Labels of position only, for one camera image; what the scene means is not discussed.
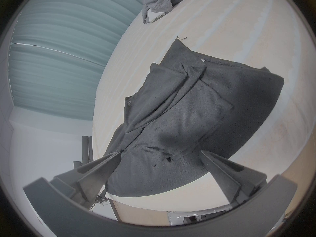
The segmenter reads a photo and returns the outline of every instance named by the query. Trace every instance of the beige fabric surface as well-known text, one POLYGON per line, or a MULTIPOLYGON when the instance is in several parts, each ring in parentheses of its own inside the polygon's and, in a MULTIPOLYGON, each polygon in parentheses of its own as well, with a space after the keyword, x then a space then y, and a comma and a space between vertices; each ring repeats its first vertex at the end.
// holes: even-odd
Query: beige fabric surface
MULTIPOLYGON (((230 160, 265 172, 284 172, 304 148, 316 113, 316 49, 286 0, 184 0, 144 25, 138 15, 114 50, 97 88, 93 157, 103 156, 123 123, 124 97, 136 93, 152 62, 160 63, 175 38, 200 53, 267 67, 285 79, 279 100, 258 131, 230 160)), ((212 178, 147 197, 113 200, 159 211, 196 211, 227 203, 212 178)))

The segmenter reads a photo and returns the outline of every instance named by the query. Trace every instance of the wall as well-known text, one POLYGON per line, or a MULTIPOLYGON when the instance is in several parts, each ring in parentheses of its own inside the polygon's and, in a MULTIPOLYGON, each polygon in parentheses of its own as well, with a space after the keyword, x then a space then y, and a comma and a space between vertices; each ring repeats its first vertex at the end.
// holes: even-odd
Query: wall
POLYGON ((13 109, 13 100, 8 81, 8 52, 16 21, 17 19, 9 28, 3 42, 0 43, 0 177, 13 200, 15 197, 9 170, 9 152, 13 133, 9 117, 13 109))
POLYGON ((16 205, 43 236, 54 234, 43 224, 23 191, 39 177, 51 180, 81 161, 81 137, 92 135, 92 122, 37 113, 15 107, 10 148, 10 176, 16 205))

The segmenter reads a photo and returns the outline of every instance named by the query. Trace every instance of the green curtain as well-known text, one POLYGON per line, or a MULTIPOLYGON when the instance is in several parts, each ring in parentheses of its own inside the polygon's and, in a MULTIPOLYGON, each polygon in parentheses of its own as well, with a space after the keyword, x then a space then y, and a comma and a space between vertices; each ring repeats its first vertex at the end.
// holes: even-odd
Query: green curtain
POLYGON ((15 106, 92 120, 103 70, 141 9, 141 0, 30 0, 9 51, 15 106))

